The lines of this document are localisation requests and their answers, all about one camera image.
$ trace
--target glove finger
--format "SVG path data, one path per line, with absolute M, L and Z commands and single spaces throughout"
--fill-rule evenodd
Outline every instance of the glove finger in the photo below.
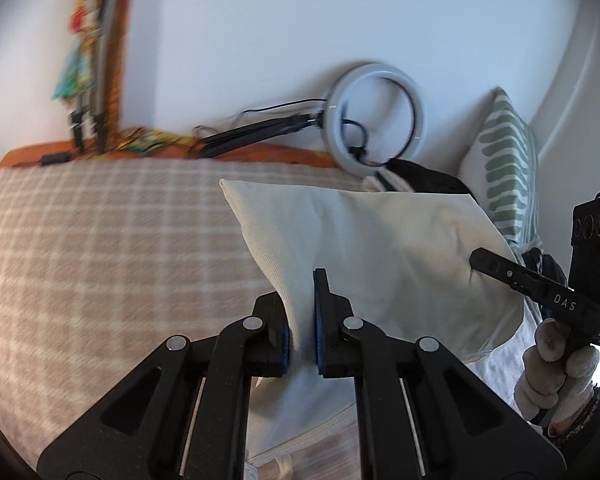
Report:
M 525 377 L 529 385 L 541 396 L 552 396 L 560 389 L 566 378 L 561 362 L 548 363 L 542 359 L 537 346 L 531 346 L 522 354 Z
M 579 412 L 584 405 L 589 402 L 589 397 L 593 390 L 593 384 L 589 381 L 583 386 L 577 384 L 580 379 L 576 381 L 573 388 L 569 391 L 564 399 L 560 399 L 560 404 L 555 410 L 554 416 L 552 416 L 552 422 L 560 422 L 561 420 L 567 420 L 575 413 Z
M 567 375 L 576 378 L 591 378 L 600 362 L 600 351 L 594 346 L 585 346 L 573 352 L 566 363 Z
M 558 394 L 539 394 L 531 387 L 531 384 L 529 384 L 529 381 L 526 379 L 526 376 L 522 378 L 522 389 L 525 391 L 529 399 L 531 399 L 531 402 L 539 408 L 548 410 L 549 408 L 552 408 L 556 402 L 558 402 Z
M 547 318 L 536 328 L 536 346 L 542 359 L 548 363 L 559 360 L 564 355 L 568 328 L 555 319 Z
M 522 418 L 524 418 L 525 420 L 531 420 L 538 414 L 540 408 L 538 408 L 533 402 L 531 402 L 529 396 L 526 395 L 526 392 L 522 387 L 522 381 L 524 380 L 524 378 L 524 374 L 521 375 L 518 382 L 516 383 L 516 387 L 513 389 L 513 398 L 516 404 L 518 405 L 518 409 L 520 410 L 520 415 L 522 415 Z

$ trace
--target beige checkered blanket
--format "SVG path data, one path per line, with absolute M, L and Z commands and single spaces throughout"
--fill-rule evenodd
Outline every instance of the beige checkered blanket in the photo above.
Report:
M 272 290 L 220 178 L 360 186 L 340 170 L 212 160 L 0 170 L 0 428 L 29 464 L 169 335 L 216 335 Z M 356 431 L 296 454 L 294 478 L 359 478 Z

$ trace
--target green striped pillow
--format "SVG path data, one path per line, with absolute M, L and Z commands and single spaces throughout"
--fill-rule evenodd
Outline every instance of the green striped pillow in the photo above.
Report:
M 538 155 L 533 132 L 502 88 L 462 161 L 458 177 L 474 192 L 516 256 L 539 244 Z

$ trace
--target person's hand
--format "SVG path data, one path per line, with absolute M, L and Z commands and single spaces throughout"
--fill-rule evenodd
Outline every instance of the person's hand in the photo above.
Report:
M 573 387 L 560 399 L 552 417 L 552 432 L 567 430 L 593 394 L 591 377 L 600 362 L 600 352 L 593 346 L 580 348 L 564 361 L 568 327 L 555 319 L 545 319 L 536 329 L 536 344 L 522 355 L 525 371 L 514 390 L 514 399 L 525 420 L 534 418 L 541 408 L 558 402 L 558 390 L 566 376 L 576 379 Z

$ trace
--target black sleeve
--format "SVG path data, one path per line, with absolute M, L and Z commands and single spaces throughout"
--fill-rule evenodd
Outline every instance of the black sleeve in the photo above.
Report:
M 591 441 L 599 428 L 600 390 L 595 388 L 593 398 L 567 431 L 556 437 L 550 437 L 544 430 L 544 436 L 562 452 L 567 466 L 569 466 Z

